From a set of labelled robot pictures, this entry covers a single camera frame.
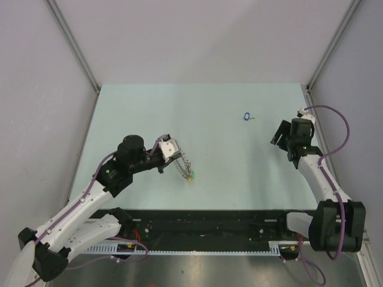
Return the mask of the metal disc keyring holder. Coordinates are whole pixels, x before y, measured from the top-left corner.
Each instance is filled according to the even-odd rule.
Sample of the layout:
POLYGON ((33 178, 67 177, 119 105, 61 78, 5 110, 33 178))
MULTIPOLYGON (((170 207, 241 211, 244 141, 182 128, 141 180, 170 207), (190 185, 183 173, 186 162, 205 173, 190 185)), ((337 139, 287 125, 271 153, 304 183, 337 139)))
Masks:
POLYGON ((179 174, 187 180, 188 178, 191 178, 191 172, 193 172, 192 164, 189 161, 189 159, 186 157, 186 154, 184 151, 180 150, 181 157, 177 160, 175 160, 173 163, 177 168, 177 171, 179 174))

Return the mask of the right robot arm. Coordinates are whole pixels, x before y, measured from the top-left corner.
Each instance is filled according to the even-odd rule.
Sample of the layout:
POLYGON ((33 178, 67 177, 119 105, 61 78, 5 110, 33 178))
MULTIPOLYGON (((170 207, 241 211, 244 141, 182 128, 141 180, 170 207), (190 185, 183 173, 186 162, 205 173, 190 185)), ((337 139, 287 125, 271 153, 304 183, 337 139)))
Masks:
POLYGON ((318 204, 315 212, 289 212, 276 225, 276 233, 290 240, 297 233, 306 237, 315 251, 358 252, 361 249, 366 208, 353 201, 330 173, 322 152, 311 144, 313 118, 303 116, 281 121, 271 144, 287 152, 287 158, 308 183, 318 204))

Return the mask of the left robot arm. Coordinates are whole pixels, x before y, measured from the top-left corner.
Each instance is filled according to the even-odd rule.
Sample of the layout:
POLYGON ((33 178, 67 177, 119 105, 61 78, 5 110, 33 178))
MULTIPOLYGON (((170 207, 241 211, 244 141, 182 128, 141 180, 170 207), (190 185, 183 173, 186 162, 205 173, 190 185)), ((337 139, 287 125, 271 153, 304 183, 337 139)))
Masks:
POLYGON ((43 282, 60 275, 83 250, 117 236, 125 239, 132 232, 132 218, 115 208, 97 222, 84 223, 102 205, 116 198, 137 173, 156 168, 159 173, 181 157, 178 142, 162 135, 146 149, 138 135, 128 135, 116 151, 99 163, 88 186, 54 217, 36 229, 24 228, 18 235, 21 250, 32 244, 34 252, 27 262, 43 282))

